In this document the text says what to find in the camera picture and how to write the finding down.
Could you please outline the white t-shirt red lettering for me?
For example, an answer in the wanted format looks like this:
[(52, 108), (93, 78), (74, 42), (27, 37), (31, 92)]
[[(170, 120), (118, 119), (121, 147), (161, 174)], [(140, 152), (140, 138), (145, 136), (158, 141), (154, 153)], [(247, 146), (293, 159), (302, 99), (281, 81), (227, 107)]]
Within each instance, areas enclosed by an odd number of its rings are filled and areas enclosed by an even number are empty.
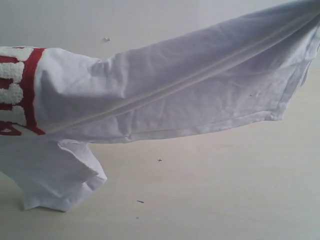
[(107, 177), (88, 143), (279, 121), (320, 47), (320, 3), (296, 0), (101, 60), (0, 49), (0, 170), (23, 208), (67, 212)]

